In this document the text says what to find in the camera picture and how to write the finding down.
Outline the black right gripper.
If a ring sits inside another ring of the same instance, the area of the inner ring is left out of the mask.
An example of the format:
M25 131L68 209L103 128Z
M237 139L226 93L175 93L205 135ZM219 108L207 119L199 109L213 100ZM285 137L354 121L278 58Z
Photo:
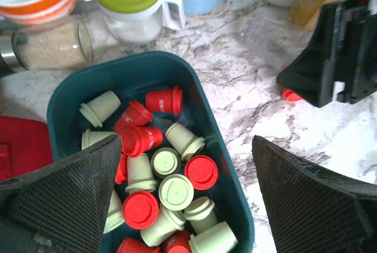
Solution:
M277 84L318 108L333 100L355 104L375 93L376 15L371 1L323 5L307 47L277 75Z

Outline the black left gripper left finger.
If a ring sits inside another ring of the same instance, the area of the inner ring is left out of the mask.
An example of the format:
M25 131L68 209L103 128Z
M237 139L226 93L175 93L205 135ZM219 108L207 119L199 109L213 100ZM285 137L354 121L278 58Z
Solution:
M116 135L1 182L1 252L99 252L121 142Z

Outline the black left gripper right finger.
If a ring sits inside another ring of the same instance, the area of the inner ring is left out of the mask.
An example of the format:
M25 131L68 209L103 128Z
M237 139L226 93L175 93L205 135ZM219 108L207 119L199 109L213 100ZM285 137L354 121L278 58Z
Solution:
M277 252L376 252L376 185L261 136L253 161Z

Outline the red capsule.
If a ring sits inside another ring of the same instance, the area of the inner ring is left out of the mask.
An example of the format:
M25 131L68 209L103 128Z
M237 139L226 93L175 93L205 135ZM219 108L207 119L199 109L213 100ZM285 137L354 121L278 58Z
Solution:
M129 106L115 123L113 130L121 134L128 126L145 126L153 121L153 113L147 110L139 101L130 100Z
M122 153L115 175L115 183L120 185L125 181L127 181L127 156Z
M128 126L121 133L122 151L125 155L137 157L140 154L159 147L163 142L163 133L158 127Z
M191 253L191 248L189 246L190 235L191 233L186 230L176 231L163 242L163 252Z
M282 92L282 97L289 102L296 102L302 100L301 96L294 93L292 90L284 89Z
M183 109L183 90L175 86L172 89L149 91L145 104L149 111L173 113L177 116Z
M216 184L219 178L219 169L212 158L197 155L186 163L184 175L196 190L208 190Z

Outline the green capsule cluster top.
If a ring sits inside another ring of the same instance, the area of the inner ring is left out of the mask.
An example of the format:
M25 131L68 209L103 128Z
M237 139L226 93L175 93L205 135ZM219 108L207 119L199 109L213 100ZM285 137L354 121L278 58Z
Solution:
M154 152L151 157L151 168L159 178L178 173L181 169L181 156L170 147L162 147Z

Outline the green capsule cluster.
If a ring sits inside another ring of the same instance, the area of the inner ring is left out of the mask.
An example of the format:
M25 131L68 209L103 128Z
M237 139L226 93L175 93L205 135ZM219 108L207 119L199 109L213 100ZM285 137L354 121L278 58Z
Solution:
M200 234L191 234L188 244L195 253L230 252L238 240L228 223L220 222Z
M125 191L129 194L141 190L147 192L156 190L158 182L154 178L150 159L146 153L127 158L127 182Z
M158 196L167 209L181 211L186 209L193 200L193 184L184 175L169 175L160 183Z
M170 147L162 147L154 152L151 157L151 168L159 178L178 173L181 169L181 156Z
M183 212L196 234L200 234L219 222L214 211L215 203L207 196L202 196L192 201Z

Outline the teal storage basket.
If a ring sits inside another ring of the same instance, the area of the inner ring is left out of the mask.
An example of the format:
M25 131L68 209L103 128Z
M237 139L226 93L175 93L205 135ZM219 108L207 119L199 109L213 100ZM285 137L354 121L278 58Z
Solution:
M212 200L219 221L211 252L251 252L254 222L232 160L203 88L192 67L162 51L144 52L80 70L54 91L47 109L53 158L115 145L75 167L68 184L85 183L82 197L121 201L121 224L102 234L95 252L115 252L130 238L156 251L163 237L191 230L183 209L193 200Z

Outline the red capsule bottom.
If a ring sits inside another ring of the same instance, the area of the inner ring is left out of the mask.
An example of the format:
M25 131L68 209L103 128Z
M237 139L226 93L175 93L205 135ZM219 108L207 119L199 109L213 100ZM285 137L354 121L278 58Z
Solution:
M125 181L127 181L127 156L122 153L115 175L115 183L120 185Z

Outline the red capsule mid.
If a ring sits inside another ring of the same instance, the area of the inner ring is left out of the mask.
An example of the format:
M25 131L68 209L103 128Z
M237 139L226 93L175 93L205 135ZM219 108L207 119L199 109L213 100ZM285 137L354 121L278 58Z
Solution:
M160 247L148 247L133 238L126 238L117 249L117 253L160 253Z
M130 194L123 203L122 213L126 224L133 229L145 229L157 219L159 205L150 192L145 190Z

